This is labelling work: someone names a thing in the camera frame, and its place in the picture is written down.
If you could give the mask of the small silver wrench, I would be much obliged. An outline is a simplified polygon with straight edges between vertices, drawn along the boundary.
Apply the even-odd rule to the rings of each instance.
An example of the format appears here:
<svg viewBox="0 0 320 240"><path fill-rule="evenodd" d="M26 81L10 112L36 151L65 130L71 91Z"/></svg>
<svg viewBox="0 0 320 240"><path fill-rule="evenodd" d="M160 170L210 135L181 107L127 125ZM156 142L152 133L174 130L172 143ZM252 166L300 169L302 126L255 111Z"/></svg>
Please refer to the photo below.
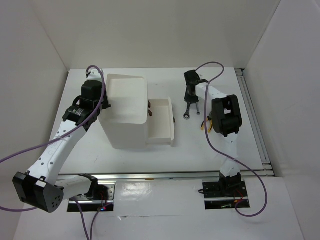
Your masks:
<svg viewBox="0 0 320 240"><path fill-rule="evenodd" d="M200 109L199 109L199 103L196 102L195 104L196 104L197 115L200 115L201 113L200 113Z"/></svg>

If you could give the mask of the large ratchet wrench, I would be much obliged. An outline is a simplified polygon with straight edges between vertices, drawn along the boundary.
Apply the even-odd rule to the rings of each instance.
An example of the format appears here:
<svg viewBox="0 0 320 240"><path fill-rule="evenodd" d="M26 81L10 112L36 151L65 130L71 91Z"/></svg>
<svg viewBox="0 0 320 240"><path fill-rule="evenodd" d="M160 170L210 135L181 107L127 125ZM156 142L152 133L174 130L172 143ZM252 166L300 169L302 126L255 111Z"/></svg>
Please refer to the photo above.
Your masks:
<svg viewBox="0 0 320 240"><path fill-rule="evenodd" d="M190 118L190 107L191 107L191 103L190 102L187 102L187 107L186 107L186 111L185 113L183 114L183 118L185 120L188 120Z"/></svg>

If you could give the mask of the yellow handled pliers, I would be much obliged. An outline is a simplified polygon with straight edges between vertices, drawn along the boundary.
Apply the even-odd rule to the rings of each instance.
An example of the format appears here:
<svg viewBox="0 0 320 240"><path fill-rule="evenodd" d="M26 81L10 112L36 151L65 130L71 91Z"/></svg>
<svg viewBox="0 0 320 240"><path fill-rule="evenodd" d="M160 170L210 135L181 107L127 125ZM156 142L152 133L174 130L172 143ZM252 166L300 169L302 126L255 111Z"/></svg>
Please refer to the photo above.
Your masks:
<svg viewBox="0 0 320 240"><path fill-rule="evenodd" d="M207 117L201 124L200 129L204 131L207 129L207 132L210 133L213 129L213 122L211 117Z"/></svg>

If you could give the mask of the white bottom drawer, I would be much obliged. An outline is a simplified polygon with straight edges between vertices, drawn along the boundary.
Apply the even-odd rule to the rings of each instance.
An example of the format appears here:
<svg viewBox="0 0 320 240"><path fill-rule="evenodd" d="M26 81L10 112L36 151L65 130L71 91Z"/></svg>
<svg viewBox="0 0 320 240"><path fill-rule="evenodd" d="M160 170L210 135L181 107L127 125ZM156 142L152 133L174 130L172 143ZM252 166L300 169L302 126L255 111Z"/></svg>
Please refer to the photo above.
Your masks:
<svg viewBox="0 0 320 240"><path fill-rule="evenodd" d="M152 116L148 115L149 145L172 145L175 139L175 126L173 122L173 106L171 98L149 99Z"/></svg>

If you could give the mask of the white drawer cabinet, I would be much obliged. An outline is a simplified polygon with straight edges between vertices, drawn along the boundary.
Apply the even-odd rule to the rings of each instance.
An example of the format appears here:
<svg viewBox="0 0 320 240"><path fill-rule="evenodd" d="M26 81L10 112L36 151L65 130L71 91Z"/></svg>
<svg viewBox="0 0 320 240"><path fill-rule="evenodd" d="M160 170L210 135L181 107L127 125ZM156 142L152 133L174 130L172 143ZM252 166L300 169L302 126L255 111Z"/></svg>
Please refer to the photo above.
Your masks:
<svg viewBox="0 0 320 240"><path fill-rule="evenodd" d="M148 135L148 83L141 76L108 74L110 107L99 122L114 149L144 149Z"/></svg>

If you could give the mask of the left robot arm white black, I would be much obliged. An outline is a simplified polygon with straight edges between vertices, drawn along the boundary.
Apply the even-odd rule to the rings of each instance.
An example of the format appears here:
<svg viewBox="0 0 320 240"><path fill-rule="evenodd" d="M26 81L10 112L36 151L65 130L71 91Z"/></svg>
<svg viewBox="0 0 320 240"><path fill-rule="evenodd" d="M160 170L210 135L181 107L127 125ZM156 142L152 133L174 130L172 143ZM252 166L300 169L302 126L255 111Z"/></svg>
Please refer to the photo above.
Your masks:
<svg viewBox="0 0 320 240"><path fill-rule="evenodd" d="M98 69L97 78L88 78L81 94L65 111L60 127L40 158L25 172L17 172L13 185L21 202L53 213L62 201L83 195L92 200L101 186L98 179L86 173L59 180L58 176L67 158L86 135L103 110L111 107L104 73Z"/></svg>

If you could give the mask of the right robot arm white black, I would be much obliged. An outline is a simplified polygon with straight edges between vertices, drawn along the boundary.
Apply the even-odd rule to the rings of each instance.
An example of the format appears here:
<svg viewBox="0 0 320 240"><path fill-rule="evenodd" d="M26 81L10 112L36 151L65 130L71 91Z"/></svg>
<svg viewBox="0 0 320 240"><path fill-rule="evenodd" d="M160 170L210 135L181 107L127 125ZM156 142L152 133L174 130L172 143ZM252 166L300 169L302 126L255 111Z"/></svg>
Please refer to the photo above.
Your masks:
<svg viewBox="0 0 320 240"><path fill-rule="evenodd" d="M184 79L186 82L184 101L187 103L187 107L183 118L188 120L192 104L196 105L197 114L200 114L200 94L197 92L200 91L201 85L206 85L208 81L201 79L195 70L185 72ZM243 123L238 97L234 94L225 95L218 93L216 90L209 90L208 99L211 100L211 111L202 122L201 128L204 129L209 123L208 133L215 131L225 138L231 134L238 134ZM241 182L239 165L227 156L221 163L218 183L208 183L199 193L209 198L230 197L238 190Z"/></svg>

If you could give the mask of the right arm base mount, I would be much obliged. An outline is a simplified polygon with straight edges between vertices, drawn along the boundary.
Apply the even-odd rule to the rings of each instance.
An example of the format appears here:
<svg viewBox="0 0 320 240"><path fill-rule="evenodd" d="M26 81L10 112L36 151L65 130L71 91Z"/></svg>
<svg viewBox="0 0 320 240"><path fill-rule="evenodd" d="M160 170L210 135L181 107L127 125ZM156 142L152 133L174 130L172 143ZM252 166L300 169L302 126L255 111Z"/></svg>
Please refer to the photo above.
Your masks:
<svg viewBox="0 0 320 240"><path fill-rule="evenodd" d="M243 180L227 180L220 177L218 181L202 183L198 193L204 197L206 210L250 208L247 186Z"/></svg>

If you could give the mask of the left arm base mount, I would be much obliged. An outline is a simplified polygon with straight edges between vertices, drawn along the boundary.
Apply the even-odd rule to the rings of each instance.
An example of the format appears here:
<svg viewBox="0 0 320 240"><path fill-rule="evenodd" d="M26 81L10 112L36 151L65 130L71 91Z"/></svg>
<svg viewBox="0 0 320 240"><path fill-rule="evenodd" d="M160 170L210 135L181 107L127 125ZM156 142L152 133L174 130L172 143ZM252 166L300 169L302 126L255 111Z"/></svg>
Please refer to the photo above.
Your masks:
<svg viewBox="0 0 320 240"><path fill-rule="evenodd" d="M74 197L78 201L84 213L93 213L101 210L102 212L113 212L115 201L115 182L99 183L94 192L94 196L77 195Z"/></svg>

